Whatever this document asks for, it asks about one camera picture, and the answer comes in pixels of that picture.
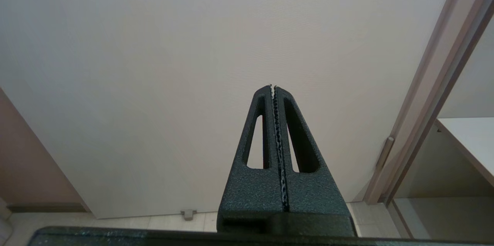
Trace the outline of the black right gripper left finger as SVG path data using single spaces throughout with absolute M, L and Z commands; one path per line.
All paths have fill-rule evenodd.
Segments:
M 261 169 L 248 167 L 257 118 L 262 118 Z M 217 213 L 217 231 L 266 234 L 270 218 L 284 211 L 270 86 L 252 98 Z

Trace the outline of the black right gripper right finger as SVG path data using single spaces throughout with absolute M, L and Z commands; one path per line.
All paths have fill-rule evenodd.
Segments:
M 293 95 L 275 87 L 275 139 L 285 212 L 351 214 Z

